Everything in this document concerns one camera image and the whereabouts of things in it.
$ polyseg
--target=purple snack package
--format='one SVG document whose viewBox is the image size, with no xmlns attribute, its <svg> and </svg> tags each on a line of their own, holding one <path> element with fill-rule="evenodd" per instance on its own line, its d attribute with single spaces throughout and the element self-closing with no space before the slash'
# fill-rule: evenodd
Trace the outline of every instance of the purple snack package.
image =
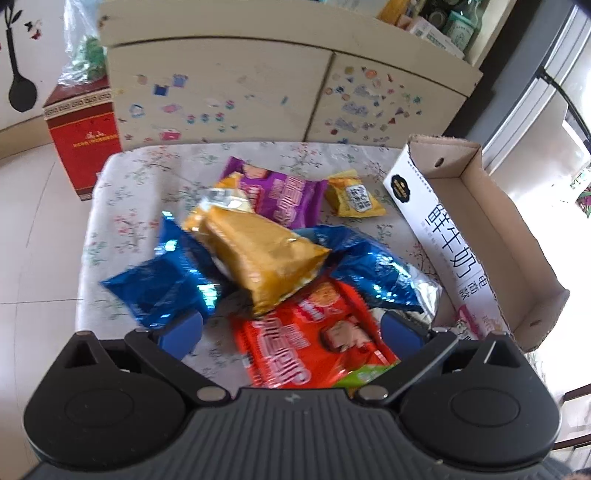
<svg viewBox="0 0 591 480">
<path fill-rule="evenodd" d="M 230 157 L 222 179 L 242 173 L 240 189 L 259 215 L 287 228 L 316 226 L 327 180 L 312 181 L 278 171 L 253 167 L 240 158 Z"/>
</svg>

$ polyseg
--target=orange snack package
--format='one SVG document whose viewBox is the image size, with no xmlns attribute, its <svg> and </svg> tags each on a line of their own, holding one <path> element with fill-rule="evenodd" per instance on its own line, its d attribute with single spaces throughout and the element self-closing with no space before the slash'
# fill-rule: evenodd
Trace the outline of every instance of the orange snack package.
<svg viewBox="0 0 591 480">
<path fill-rule="evenodd" d="M 328 275 L 263 318 L 233 317 L 232 326 L 257 387 L 330 388 L 364 366 L 398 361 L 355 289 Z"/>
<path fill-rule="evenodd" d="M 251 292 L 260 317 L 315 279 L 330 250 L 256 213 L 212 206 L 196 238 Z"/>
</svg>

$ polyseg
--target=red gift box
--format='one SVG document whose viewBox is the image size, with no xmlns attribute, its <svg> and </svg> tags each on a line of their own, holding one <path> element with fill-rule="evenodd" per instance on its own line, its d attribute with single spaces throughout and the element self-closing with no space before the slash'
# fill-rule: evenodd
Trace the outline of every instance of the red gift box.
<svg viewBox="0 0 591 480">
<path fill-rule="evenodd" d="M 121 151 L 109 80 L 58 85 L 44 108 L 57 153 L 80 200 L 92 189 L 107 158 Z"/>
</svg>

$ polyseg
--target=foil wrapper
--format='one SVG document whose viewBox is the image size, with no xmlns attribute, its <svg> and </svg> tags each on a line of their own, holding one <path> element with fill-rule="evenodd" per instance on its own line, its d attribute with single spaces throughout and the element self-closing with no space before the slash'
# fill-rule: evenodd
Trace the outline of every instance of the foil wrapper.
<svg viewBox="0 0 591 480">
<path fill-rule="evenodd" d="M 330 276 L 356 288 L 369 307 L 435 318 L 441 287 L 375 238 L 347 226 L 317 225 L 296 232 L 332 250 L 326 262 Z"/>
<path fill-rule="evenodd" d="M 155 258 L 101 285 L 117 295 L 146 328 L 161 328 L 191 312 L 206 320 L 232 288 L 209 252 L 166 215 L 155 252 Z"/>
</svg>

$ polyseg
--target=snack package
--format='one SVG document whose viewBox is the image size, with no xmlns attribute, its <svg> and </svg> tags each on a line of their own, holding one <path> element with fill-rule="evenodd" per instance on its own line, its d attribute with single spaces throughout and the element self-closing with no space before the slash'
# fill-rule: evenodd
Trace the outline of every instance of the snack package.
<svg viewBox="0 0 591 480">
<path fill-rule="evenodd" d="M 329 254 L 327 248 L 256 213 L 218 206 L 207 212 L 199 238 L 251 292 L 255 317 L 313 280 Z"/>
<path fill-rule="evenodd" d="M 324 196 L 339 217 L 376 217 L 386 209 L 368 192 L 355 170 L 346 170 L 328 177 Z"/>
<path fill-rule="evenodd" d="M 216 295 L 212 296 L 211 299 L 206 299 L 209 314 L 212 314 L 215 311 L 217 301 L 235 291 L 236 284 L 228 280 L 227 276 L 221 272 L 207 248 L 176 224 L 172 213 L 162 212 L 160 235 L 154 253 L 156 256 L 162 255 L 179 247 L 191 259 L 193 264 L 199 265 L 199 270 L 204 278 L 208 279 L 216 289 Z"/>
<path fill-rule="evenodd" d="M 297 233 L 330 248 L 330 276 L 354 287 L 370 308 L 412 310 L 431 321 L 441 287 L 375 238 L 347 226 L 317 225 Z"/>
<path fill-rule="evenodd" d="M 262 319 L 234 317 L 232 326 L 257 387 L 358 387 L 397 362 L 355 289 L 327 275 Z"/>
<path fill-rule="evenodd" d="M 125 303 L 146 328 L 160 328 L 180 314 L 207 318 L 217 304 L 216 287 L 181 248 L 100 282 Z"/>
<path fill-rule="evenodd" d="M 201 222 L 203 222 L 205 214 L 212 206 L 230 208 L 241 212 L 252 212 L 251 204 L 244 192 L 231 186 L 236 182 L 235 177 L 228 177 L 219 181 L 214 188 L 206 190 L 197 206 L 185 218 L 183 230 L 198 237 Z"/>
<path fill-rule="evenodd" d="M 277 171 L 253 167 L 230 157 L 222 178 L 234 172 L 243 176 L 239 188 L 246 193 L 256 213 L 287 228 L 304 228 L 318 223 L 326 180 L 312 181 Z"/>
</svg>

